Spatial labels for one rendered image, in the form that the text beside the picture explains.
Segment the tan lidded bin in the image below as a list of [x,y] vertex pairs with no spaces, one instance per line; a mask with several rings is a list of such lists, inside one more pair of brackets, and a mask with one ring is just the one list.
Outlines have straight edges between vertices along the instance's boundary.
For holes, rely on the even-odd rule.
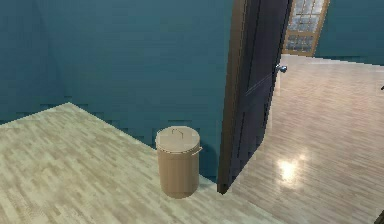
[[199,186],[199,133],[188,126],[170,126],[157,132],[155,146],[162,191],[174,199],[191,196]]

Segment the dark room door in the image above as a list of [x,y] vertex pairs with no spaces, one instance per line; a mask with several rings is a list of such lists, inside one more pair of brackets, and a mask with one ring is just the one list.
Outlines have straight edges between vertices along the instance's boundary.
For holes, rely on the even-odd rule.
[[234,0],[217,191],[226,193],[263,142],[293,0]]

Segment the wood framed window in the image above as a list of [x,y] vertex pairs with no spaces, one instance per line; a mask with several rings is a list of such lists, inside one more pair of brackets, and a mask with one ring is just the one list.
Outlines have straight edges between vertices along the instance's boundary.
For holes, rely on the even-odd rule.
[[313,57],[330,0],[293,0],[283,53]]

